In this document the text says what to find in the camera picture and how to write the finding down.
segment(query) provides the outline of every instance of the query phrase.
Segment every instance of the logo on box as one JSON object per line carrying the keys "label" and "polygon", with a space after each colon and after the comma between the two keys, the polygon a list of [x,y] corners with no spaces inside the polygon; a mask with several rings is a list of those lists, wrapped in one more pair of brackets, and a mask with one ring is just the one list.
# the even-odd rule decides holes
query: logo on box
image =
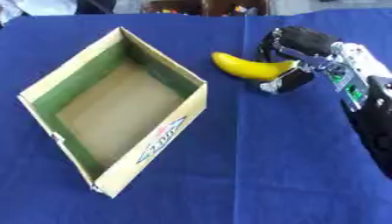
{"label": "logo on box", "polygon": [[179,126],[184,122],[186,116],[171,122],[163,127],[160,127],[157,131],[157,141],[149,143],[147,148],[144,150],[140,158],[137,160],[137,164],[143,162],[147,158],[157,155],[174,137],[174,134],[179,129]]}

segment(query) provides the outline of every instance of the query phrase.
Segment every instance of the gray floor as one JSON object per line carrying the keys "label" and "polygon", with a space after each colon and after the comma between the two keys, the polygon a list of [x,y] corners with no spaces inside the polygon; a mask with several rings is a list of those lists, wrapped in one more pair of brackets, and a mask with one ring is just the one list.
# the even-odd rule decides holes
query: gray floor
{"label": "gray floor", "polygon": [[319,0],[273,0],[270,7],[274,15],[294,15],[325,9],[392,7],[392,0],[337,0],[329,3]]}

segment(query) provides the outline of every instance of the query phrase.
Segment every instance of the green box lining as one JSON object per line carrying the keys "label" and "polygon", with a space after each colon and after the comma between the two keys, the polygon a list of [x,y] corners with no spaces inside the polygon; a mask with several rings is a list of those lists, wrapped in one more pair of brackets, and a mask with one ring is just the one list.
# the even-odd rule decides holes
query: green box lining
{"label": "green box lining", "polygon": [[174,89],[183,98],[189,97],[198,88],[195,83],[186,77],[178,75],[174,69],[149,55],[142,47],[124,39],[90,60],[33,103],[37,113],[51,130],[56,131],[65,138],[64,145],[93,179],[97,179],[106,168],[93,158],[87,148],[56,114],[71,102],[74,97],[101,81],[127,58],[132,58],[136,63],[143,66],[149,75],[167,87]]}

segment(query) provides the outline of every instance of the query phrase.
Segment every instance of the background object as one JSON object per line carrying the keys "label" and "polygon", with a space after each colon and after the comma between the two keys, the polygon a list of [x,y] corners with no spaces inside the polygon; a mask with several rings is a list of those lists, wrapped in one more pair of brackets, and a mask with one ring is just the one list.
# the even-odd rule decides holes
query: background object
{"label": "background object", "polygon": [[4,25],[13,18],[21,16],[23,13],[13,1],[0,0],[0,23]]}
{"label": "background object", "polygon": [[76,0],[13,0],[17,7],[32,16],[73,15]]}
{"label": "background object", "polygon": [[390,0],[339,0],[320,2],[319,0],[274,0],[270,1],[272,15],[295,15],[328,9],[385,8],[392,7]]}

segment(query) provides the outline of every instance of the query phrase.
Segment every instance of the table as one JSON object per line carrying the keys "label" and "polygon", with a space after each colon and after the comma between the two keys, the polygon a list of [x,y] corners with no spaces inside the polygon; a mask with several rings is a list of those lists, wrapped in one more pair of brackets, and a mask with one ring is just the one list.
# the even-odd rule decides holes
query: table
{"label": "table", "polygon": [[[252,59],[271,29],[303,25],[366,45],[392,68],[392,10],[294,17],[21,17],[0,31],[0,221],[18,223],[390,223],[392,181],[325,77],[279,96],[218,70]],[[90,192],[16,95],[124,26],[208,81],[208,109],[116,199]]]}

